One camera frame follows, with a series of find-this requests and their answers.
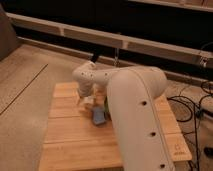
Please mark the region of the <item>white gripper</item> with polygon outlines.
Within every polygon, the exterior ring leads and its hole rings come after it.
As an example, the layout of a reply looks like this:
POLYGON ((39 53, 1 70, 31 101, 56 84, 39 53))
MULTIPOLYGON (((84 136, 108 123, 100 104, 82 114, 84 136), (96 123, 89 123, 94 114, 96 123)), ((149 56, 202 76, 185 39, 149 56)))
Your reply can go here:
POLYGON ((79 82, 78 83, 78 98, 76 105, 80 105, 82 98, 92 96, 94 93, 94 84, 91 82, 79 82))

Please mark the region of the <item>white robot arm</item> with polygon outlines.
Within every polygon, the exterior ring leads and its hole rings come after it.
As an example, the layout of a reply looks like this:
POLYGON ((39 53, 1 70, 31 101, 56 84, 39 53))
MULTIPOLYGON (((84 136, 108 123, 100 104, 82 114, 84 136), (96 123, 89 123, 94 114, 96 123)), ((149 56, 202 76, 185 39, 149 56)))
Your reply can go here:
POLYGON ((88 61, 73 71, 82 97, 95 84, 106 88, 107 102, 124 171, 175 171, 154 100, 167 84, 157 67, 131 66, 98 70, 88 61))

